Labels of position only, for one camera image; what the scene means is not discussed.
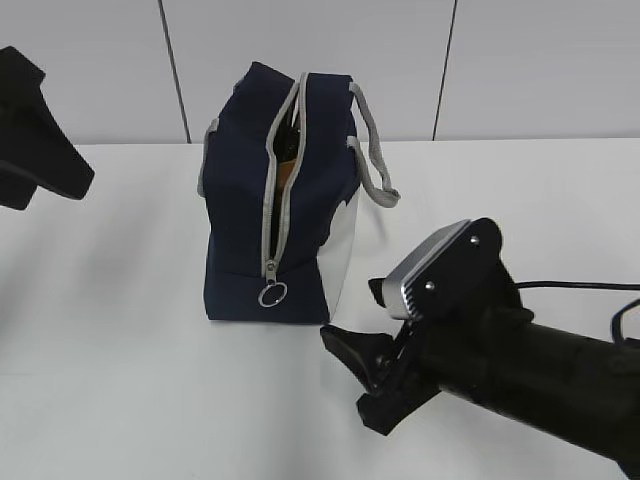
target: gray zipper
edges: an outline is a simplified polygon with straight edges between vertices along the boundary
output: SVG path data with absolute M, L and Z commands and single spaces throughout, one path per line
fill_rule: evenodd
M 287 244 L 290 229 L 290 214 L 291 214 L 291 188 L 293 187 L 298 174 L 300 173 L 300 167 L 302 159 L 304 157 L 304 148 L 307 138 L 307 107 L 306 107 L 306 91 L 307 91 L 307 76 L 308 74 L 302 74 L 300 84 L 295 83 L 284 103 L 280 107 L 276 117 L 273 120 L 273 124 L 269 129 L 267 135 L 267 153 L 269 155 L 269 168 L 267 171 L 267 181 L 264 191 L 264 202 L 262 206 L 262 276 L 267 281 L 267 286 L 261 292 L 259 301 L 263 307 L 270 307 L 278 304 L 286 295 L 286 285 L 278 282 L 277 272 L 282 260 L 282 255 Z M 276 159 L 275 152 L 273 151 L 273 141 L 275 139 L 276 132 L 284 115 L 291 106 L 291 103 L 295 100 L 296 94 L 298 94 L 298 112 L 300 115 L 300 143 L 298 145 L 298 157 L 293 167 L 291 175 L 287 179 L 282 191 L 282 203 L 280 206 L 280 222 L 278 225 L 278 243 L 276 244 L 275 254 L 271 257 L 271 223 L 273 218 L 273 203 L 276 191 L 278 160 Z M 272 287 L 280 285 L 283 287 L 284 294 L 273 304 L 264 305 L 262 297 L 266 291 Z

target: white tabletop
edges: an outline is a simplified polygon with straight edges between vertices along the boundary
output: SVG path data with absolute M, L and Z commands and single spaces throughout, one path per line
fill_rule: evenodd
M 640 140 L 384 145 L 403 197 L 364 195 L 334 323 L 434 229 L 489 216 L 516 280 L 640 280 Z M 389 437 L 317 327 L 211 323 L 201 146 L 86 146 L 82 202 L 0 210 L 0 478 L 622 479 L 616 465 L 441 394 Z M 537 321 L 608 340 L 633 293 L 526 291 Z M 640 335 L 627 319 L 626 333 Z

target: navy blue bag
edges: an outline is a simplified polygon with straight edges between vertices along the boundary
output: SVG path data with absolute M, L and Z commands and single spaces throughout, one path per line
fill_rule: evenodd
M 373 186 L 356 138 L 354 96 L 382 189 Z M 211 222 L 208 317 L 329 322 L 351 256 L 361 184 L 384 207 L 399 199 L 351 77 L 312 73 L 295 82 L 253 63 L 205 135 L 198 191 Z

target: white panel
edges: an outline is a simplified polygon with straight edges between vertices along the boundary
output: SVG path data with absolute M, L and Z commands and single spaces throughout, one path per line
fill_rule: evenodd
M 430 139 L 453 0 L 165 0 L 191 133 L 258 60 L 291 76 L 349 73 L 385 139 Z
M 637 0 L 460 0 L 438 139 L 640 133 Z
M 3 0 L 0 47 L 47 74 L 42 90 L 76 143 L 184 142 L 155 1 Z

